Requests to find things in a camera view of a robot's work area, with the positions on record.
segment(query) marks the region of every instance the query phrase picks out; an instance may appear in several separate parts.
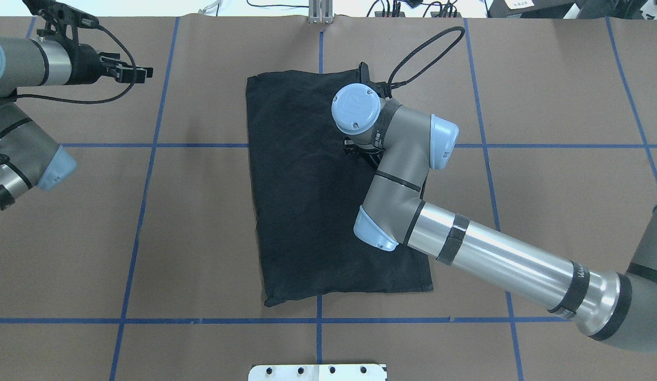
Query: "gray robotic arm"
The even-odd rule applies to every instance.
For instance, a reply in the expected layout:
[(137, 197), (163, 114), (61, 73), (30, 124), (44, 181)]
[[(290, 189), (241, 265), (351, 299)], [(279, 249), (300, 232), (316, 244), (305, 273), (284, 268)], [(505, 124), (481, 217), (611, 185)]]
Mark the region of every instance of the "gray robotic arm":
[(594, 340), (657, 352), (657, 206), (626, 274), (596, 273), (420, 199), (443, 169), (457, 126), (384, 101), (363, 84), (333, 99), (338, 128), (367, 152), (384, 150), (354, 232), (391, 251), (399, 243), (574, 321)]
[[(125, 47), (102, 27), (93, 15), (54, 0), (23, 0), (31, 14), (46, 20), (38, 40), (0, 37), (0, 210), (38, 186), (50, 190), (76, 169), (76, 162), (16, 106), (21, 97), (51, 101), (98, 104), (114, 101), (134, 84), (152, 77), (152, 68), (142, 68)], [(79, 43), (77, 29), (99, 29), (128, 54), (131, 65), (118, 53), (103, 53)], [(129, 84), (119, 95), (102, 101), (73, 101), (33, 94), (17, 94), (17, 87), (93, 84), (101, 76)]]

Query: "paper sticker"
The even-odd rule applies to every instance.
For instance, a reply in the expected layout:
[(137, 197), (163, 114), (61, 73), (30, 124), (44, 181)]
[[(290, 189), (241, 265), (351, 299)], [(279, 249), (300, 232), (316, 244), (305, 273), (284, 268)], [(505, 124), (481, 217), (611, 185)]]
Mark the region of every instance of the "paper sticker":
[(534, 7), (533, 0), (505, 0), (505, 4), (511, 10), (519, 10), (521, 8)]

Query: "black cloth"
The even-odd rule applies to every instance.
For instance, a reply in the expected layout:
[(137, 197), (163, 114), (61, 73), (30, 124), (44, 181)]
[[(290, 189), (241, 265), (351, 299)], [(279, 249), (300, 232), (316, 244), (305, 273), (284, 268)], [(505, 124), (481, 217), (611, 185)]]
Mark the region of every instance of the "black cloth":
[(343, 152), (331, 101), (357, 70), (248, 79), (248, 141), (265, 306), (328, 292), (430, 291), (427, 256), (372, 248), (352, 228), (374, 169)]

